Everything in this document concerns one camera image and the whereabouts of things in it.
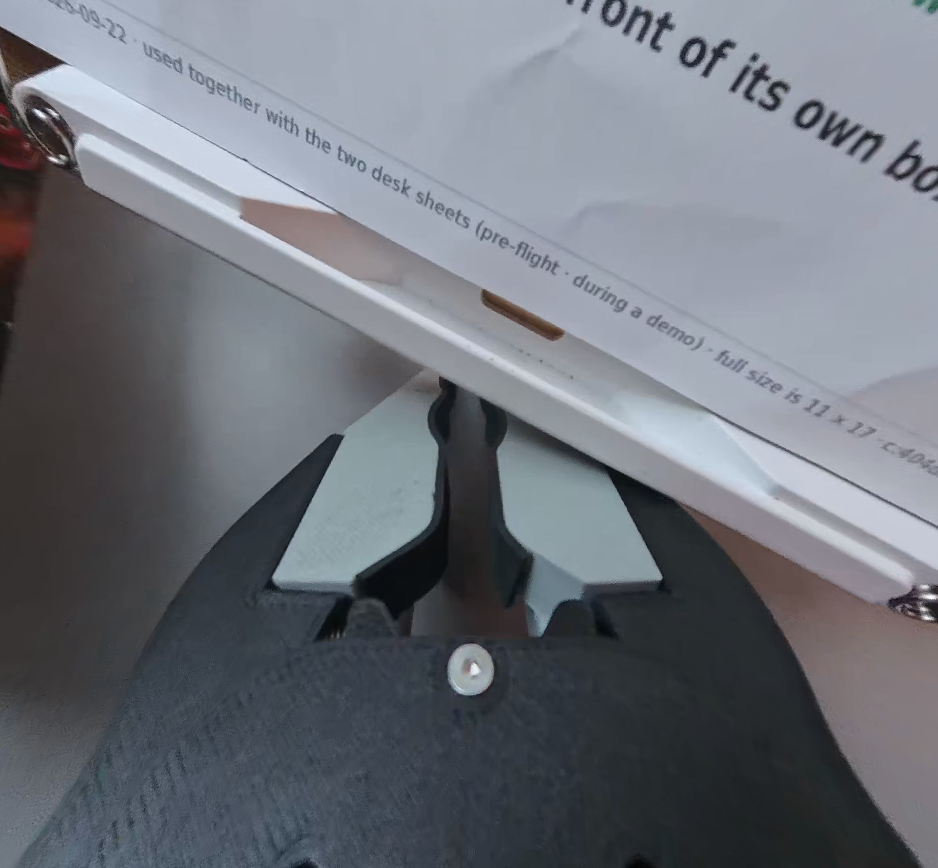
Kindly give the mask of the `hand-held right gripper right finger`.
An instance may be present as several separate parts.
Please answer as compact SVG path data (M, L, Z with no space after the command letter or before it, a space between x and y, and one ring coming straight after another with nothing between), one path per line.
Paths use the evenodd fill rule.
M501 602L543 635L560 604L662 582L608 469L480 400L489 465L491 571Z

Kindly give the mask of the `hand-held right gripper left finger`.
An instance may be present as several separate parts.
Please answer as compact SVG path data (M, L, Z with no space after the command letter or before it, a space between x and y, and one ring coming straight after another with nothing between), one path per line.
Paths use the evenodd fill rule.
M283 592L372 599L403 616L448 562L457 388L412 379L343 433L271 578Z

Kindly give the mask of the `printed instruction sheet stand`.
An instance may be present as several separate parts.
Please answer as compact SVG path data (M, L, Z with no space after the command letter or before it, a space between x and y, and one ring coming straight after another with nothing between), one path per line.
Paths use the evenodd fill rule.
M936 0L2 0L91 190L936 622Z

